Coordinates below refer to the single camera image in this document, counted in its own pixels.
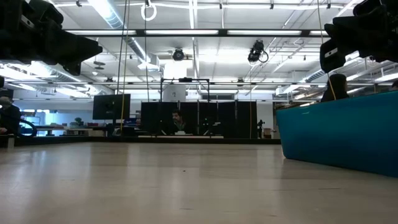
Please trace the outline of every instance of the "metal frame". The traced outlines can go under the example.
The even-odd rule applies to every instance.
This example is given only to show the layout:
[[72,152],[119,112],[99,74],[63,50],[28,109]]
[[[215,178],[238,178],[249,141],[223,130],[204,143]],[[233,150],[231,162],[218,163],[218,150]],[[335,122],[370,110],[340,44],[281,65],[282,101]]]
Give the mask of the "metal frame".
[[[170,34],[147,34],[146,31],[169,31]],[[206,31],[214,30],[216,34],[176,34],[172,31]],[[228,31],[247,31],[247,34],[229,34]],[[84,37],[125,37],[129,34],[129,37],[311,37],[320,38],[320,34],[311,34],[311,31],[319,32],[316,29],[128,29],[122,34],[121,29],[66,29],[65,31],[71,32],[75,35],[81,35]],[[280,34],[250,34],[250,31],[254,32],[280,32]],[[290,31],[300,31],[300,34],[289,34]]]
[[[208,86],[210,85],[259,85],[259,86],[276,86],[276,85],[306,85],[306,86],[318,86],[318,85],[326,85],[326,83],[297,83],[297,82],[211,82],[209,79],[192,79],[192,80],[200,80],[208,82]],[[164,82],[119,82],[120,84],[125,85],[160,85]],[[30,84],[30,85],[43,85],[43,84],[51,84],[51,85],[117,85],[117,82],[30,82],[30,81],[16,81],[16,82],[6,82],[6,84]],[[202,85],[199,82],[191,82],[191,83],[174,83],[173,85]],[[391,86],[392,82],[385,83],[347,83],[348,86]]]
[[[178,82],[178,83],[174,83],[173,81],[178,81],[178,78],[161,78],[160,79],[160,103],[163,102],[163,83],[164,81],[170,81],[169,85],[174,85],[174,84],[180,84],[180,85],[191,85],[193,82]],[[194,83],[194,85],[202,85],[200,83],[200,81],[205,81],[207,82],[207,102],[210,103],[210,80],[208,78],[192,78],[190,79],[192,81],[197,81],[196,83]]]

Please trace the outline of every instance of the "computer monitor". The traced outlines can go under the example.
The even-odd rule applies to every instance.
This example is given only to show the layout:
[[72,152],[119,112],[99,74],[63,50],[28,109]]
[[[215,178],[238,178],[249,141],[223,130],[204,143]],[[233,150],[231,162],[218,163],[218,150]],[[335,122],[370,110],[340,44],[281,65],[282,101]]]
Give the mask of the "computer monitor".
[[[121,119],[123,95],[94,96],[93,119]],[[130,118],[130,94],[124,95],[123,119]]]

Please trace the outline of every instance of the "cable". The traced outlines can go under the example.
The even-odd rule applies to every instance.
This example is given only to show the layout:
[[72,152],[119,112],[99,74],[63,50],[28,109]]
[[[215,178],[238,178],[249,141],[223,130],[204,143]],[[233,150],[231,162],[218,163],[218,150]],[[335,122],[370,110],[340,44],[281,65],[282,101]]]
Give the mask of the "cable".
[[262,60],[259,59],[259,62],[261,62],[261,63],[266,63],[266,62],[268,62],[268,60],[269,60],[269,55],[268,55],[268,53],[267,53],[266,51],[264,51],[263,54],[262,54],[261,56],[263,56],[264,54],[267,56],[267,60],[262,61]]
[[[317,0],[317,2],[318,2],[319,28],[320,28],[321,40],[322,40],[322,44],[323,44],[322,21],[321,21],[321,12],[320,12],[320,7],[319,7],[319,5],[320,5],[320,4],[319,4],[319,0]],[[330,85],[330,88],[331,88],[331,92],[332,92],[332,94],[333,94],[334,99],[336,100],[335,90],[333,89],[333,85],[331,84],[329,73],[327,73],[327,74],[328,74],[328,81],[329,81],[329,85]]]
[[26,121],[26,120],[20,119],[20,118],[13,118],[12,116],[6,115],[2,111],[0,111],[0,117],[1,116],[6,117],[8,119],[19,120],[19,122],[25,123],[25,124],[29,125],[30,127],[32,127],[32,134],[30,136],[26,136],[26,135],[23,135],[23,134],[19,133],[19,130],[15,130],[13,127],[7,126],[7,124],[5,124],[5,127],[3,127],[3,128],[6,128],[12,134],[14,134],[14,135],[16,135],[16,136],[18,136],[20,138],[32,138],[32,137],[35,137],[37,135],[36,127],[34,126],[34,124],[30,123],[29,121]]
[[[250,72],[250,74],[249,74],[249,79],[250,79],[250,90],[251,90],[251,72]],[[249,136],[249,139],[251,139],[251,128],[252,128],[252,121],[251,121],[251,92],[252,91],[250,91],[250,136]]]
[[[130,6],[129,9],[127,11],[127,27],[126,29],[129,30],[129,22],[130,22]],[[126,39],[129,38],[129,32],[126,33]],[[125,50],[125,54],[124,54],[124,76],[123,76],[123,93],[122,93],[122,113],[121,113],[121,118],[120,118],[120,135],[123,135],[123,125],[122,125],[122,121],[124,118],[124,90],[125,90],[125,86],[126,86],[126,68],[127,68],[127,46],[128,44],[126,43],[126,48]]]
[[[144,28],[145,30],[147,30],[147,21],[145,20],[144,23]],[[144,41],[145,41],[145,52],[147,52],[147,37],[144,37]],[[146,78],[147,78],[147,97],[148,97],[148,102],[149,102],[149,80],[148,80],[148,60],[147,60],[148,54],[145,54],[145,72],[146,72]]]
[[123,27],[122,27],[122,37],[120,40],[120,54],[119,54],[119,68],[118,68],[118,87],[116,89],[116,94],[119,94],[119,82],[120,82],[120,65],[122,63],[122,49],[123,49],[123,34],[125,30],[125,23],[126,23],[126,9],[127,9],[127,0],[124,2],[124,16],[123,16]]

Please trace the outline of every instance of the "black partition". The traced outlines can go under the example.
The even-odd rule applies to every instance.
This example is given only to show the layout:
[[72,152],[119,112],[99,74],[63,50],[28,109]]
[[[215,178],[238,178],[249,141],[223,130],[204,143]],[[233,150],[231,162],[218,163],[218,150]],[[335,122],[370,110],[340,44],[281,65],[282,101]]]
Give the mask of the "black partition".
[[257,139],[257,103],[236,102],[236,137]]
[[218,119],[224,138],[236,137],[235,105],[236,102],[218,103]]
[[[256,102],[222,102],[222,103],[179,103],[185,122],[192,127],[194,134],[206,132],[200,128],[205,118],[220,122],[217,134],[224,138],[257,138],[257,104]],[[160,133],[172,123],[172,112],[178,109],[178,103],[154,102],[142,103],[142,129],[150,133]]]
[[205,118],[212,118],[218,121],[218,103],[199,103],[199,120],[203,121]]
[[159,103],[141,103],[141,129],[156,133],[159,127]]
[[181,102],[180,111],[183,120],[193,131],[193,134],[198,134],[198,103],[197,102]]

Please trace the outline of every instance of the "ceiling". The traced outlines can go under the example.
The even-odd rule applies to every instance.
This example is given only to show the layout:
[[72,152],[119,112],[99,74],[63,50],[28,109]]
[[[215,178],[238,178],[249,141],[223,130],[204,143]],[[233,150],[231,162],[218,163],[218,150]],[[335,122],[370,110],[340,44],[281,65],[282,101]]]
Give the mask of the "ceiling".
[[[109,1],[115,5],[117,12],[123,18],[126,1]],[[271,1],[222,0],[224,7],[220,9],[220,1],[198,0],[198,10],[193,10],[193,16],[190,16],[190,1],[195,4],[194,0],[152,0],[152,4],[157,8],[157,14],[151,21],[145,21],[141,16],[141,7],[144,1],[130,1],[132,5],[127,9],[127,11],[129,10],[128,29],[320,29],[318,11],[316,9],[302,10],[303,7],[317,6],[317,0],[274,0],[273,10],[268,8]],[[80,1],[82,7],[76,6],[75,1],[52,0],[50,2],[54,3],[64,15],[64,29],[110,29],[110,26],[95,8],[90,6],[88,1]],[[320,9],[322,27],[331,22],[335,16],[352,16],[352,7],[345,8],[351,0],[331,0],[330,2],[333,6],[331,9]],[[325,6],[327,3],[328,0],[320,1],[321,6]],[[148,16],[152,14],[151,10],[148,9]],[[270,44],[267,48],[269,61],[252,67],[248,64],[247,57],[249,49],[259,39],[264,42],[265,46]],[[189,59],[184,61],[188,77],[195,77],[193,43],[196,43],[196,59],[198,60],[196,75],[198,78],[209,78],[214,82],[236,82],[238,78],[243,78],[246,82],[299,82],[320,70],[319,47],[323,41],[328,39],[196,37],[193,42],[191,37],[137,37],[136,40],[146,52],[158,56],[161,66],[172,61],[171,52],[176,48],[182,48],[189,56]],[[107,78],[117,81],[119,74],[120,81],[125,79],[127,82],[146,82],[147,77],[149,82],[160,80],[160,72],[146,72],[138,68],[141,63],[120,37],[101,37],[98,42],[104,48],[103,53],[83,62],[81,76],[76,78],[86,82],[88,80],[103,82]],[[94,61],[105,63],[104,70],[96,70],[97,65],[94,64]],[[363,72],[364,74],[353,80],[356,83],[367,83],[382,75],[382,67],[389,72],[395,70],[393,63],[380,65],[369,60],[365,63],[365,59],[357,58],[353,63],[337,72],[343,72],[349,77],[377,68],[372,73]],[[313,82],[326,83],[326,79],[327,77],[324,75]],[[24,81],[25,79],[16,78],[15,80]],[[250,90],[250,87],[244,86],[243,88]],[[117,87],[109,85],[102,86],[102,88],[114,91]],[[147,85],[128,85],[125,88],[143,89],[147,88]],[[216,87],[216,89],[231,88],[236,89],[237,87],[236,85]],[[264,85],[258,86],[256,90],[275,90],[276,88],[278,88],[277,85]],[[322,90],[317,86],[311,86],[310,88],[297,88],[291,94],[295,96],[304,94],[306,98],[315,98]],[[366,90],[374,91],[373,88],[365,88],[356,91],[355,94],[367,94]]]

